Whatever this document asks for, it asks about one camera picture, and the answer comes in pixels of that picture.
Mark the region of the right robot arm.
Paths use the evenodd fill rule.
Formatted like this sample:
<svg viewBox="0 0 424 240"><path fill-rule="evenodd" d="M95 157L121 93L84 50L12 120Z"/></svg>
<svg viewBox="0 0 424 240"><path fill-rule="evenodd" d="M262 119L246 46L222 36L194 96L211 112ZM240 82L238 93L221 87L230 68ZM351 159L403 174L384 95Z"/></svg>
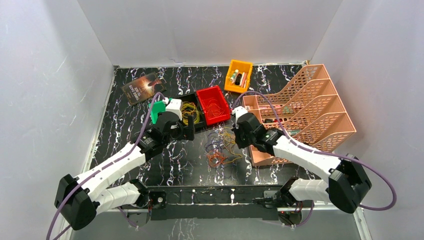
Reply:
<svg viewBox="0 0 424 240"><path fill-rule="evenodd" d="M281 129L266 129L253 113L242 107L233 110L231 115L235 118L232 131L240 149L254 146L262 153L286 159L319 177L290 178L276 195L286 206L295 207L301 201L322 201L352 214L371 189L371 181L360 164L329 156L290 138Z"/></svg>

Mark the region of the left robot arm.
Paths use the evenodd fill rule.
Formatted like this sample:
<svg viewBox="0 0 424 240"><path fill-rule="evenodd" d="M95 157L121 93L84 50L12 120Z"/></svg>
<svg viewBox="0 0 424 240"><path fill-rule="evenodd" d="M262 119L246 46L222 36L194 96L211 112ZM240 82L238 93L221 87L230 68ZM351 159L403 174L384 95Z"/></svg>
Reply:
<svg viewBox="0 0 424 240"><path fill-rule="evenodd" d="M144 208L151 203L150 191L139 180L130 180L117 187L111 185L127 172L160 155L171 141L194 140L194 117L189 115L186 119L184 124L176 113L161 112L156 122L136 140L128 142L103 163L78 176L62 177L54 205L70 227L81 230L100 213L122 205Z"/></svg>

